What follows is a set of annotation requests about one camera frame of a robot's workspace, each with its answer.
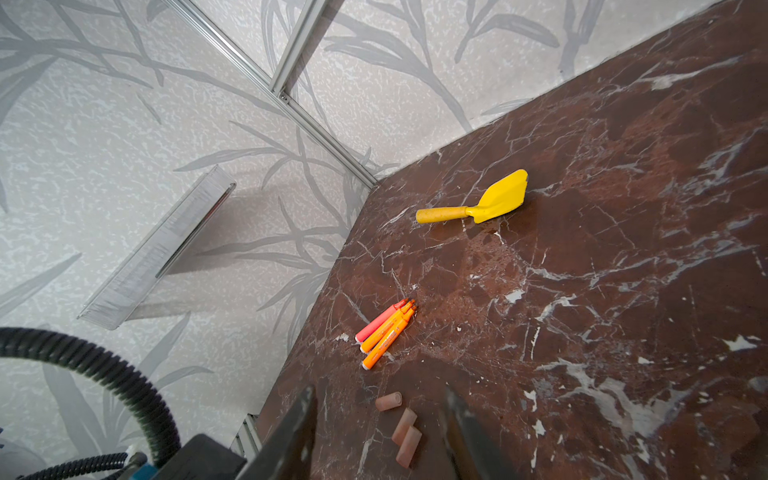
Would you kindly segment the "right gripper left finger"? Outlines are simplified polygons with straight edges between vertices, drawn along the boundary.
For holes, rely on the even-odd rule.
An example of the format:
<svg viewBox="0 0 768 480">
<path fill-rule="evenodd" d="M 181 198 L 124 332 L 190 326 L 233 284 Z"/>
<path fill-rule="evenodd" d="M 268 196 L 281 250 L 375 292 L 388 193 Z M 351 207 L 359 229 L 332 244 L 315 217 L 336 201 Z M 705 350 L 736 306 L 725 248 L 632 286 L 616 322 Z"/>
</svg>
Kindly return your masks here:
<svg viewBox="0 0 768 480">
<path fill-rule="evenodd" d="M 309 479 L 317 415 L 316 389 L 308 385 L 238 479 Z"/>
</svg>

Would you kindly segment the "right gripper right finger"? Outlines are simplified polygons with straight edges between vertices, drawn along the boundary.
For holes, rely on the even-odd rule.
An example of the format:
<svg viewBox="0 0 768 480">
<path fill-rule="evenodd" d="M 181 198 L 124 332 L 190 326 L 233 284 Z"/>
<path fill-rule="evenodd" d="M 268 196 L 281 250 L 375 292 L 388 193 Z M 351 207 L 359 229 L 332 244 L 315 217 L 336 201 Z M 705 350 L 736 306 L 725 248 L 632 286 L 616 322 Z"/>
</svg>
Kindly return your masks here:
<svg viewBox="0 0 768 480">
<path fill-rule="evenodd" d="M 450 386 L 445 388 L 440 422 L 456 479 L 521 479 L 467 402 Z"/>
</svg>

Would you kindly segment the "orange highlighter pen group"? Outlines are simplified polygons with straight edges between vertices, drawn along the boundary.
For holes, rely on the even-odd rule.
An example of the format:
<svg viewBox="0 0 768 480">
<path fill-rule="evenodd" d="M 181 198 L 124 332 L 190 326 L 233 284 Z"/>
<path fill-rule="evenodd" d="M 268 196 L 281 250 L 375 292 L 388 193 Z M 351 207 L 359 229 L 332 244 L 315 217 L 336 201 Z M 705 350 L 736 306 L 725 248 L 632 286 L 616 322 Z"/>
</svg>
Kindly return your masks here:
<svg viewBox="0 0 768 480">
<path fill-rule="evenodd" d="M 403 307 L 398 309 L 389 319 L 384 321 L 373 334 L 360 344 L 360 350 L 365 354 L 370 353 L 399 321 L 403 321 L 407 324 L 411 320 L 413 314 L 414 301 L 407 299 L 407 303 Z"/>
</svg>

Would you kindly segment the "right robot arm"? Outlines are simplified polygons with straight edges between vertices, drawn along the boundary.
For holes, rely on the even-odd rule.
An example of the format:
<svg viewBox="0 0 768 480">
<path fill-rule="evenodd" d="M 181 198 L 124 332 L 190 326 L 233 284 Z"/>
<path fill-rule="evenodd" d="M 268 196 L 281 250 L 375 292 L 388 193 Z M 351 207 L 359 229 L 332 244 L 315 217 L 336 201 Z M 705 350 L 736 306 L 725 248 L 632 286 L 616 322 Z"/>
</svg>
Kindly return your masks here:
<svg viewBox="0 0 768 480">
<path fill-rule="evenodd" d="M 312 477 L 315 479 L 451 479 L 438 413 L 447 386 L 477 404 L 476 382 L 435 361 L 409 366 L 385 362 L 372 372 L 344 328 L 304 329 L 290 351 L 261 413 L 248 421 L 236 409 L 240 393 L 264 385 L 261 348 L 223 349 L 223 365 L 172 369 L 173 339 L 158 342 L 143 372 L 173 406 L 184 439 L 210 434 L 237 454 L 253 456 L 305 385 L 316 387 L 319 413 Z M 49 464 L 108 454 L 145 441 L 125 407 L 96 383 L 53 365 L 5 360 L 1 364 L 2 442 L 18 448 L 4 456 L 5 475 L 16 477 Z"/>
</svg>

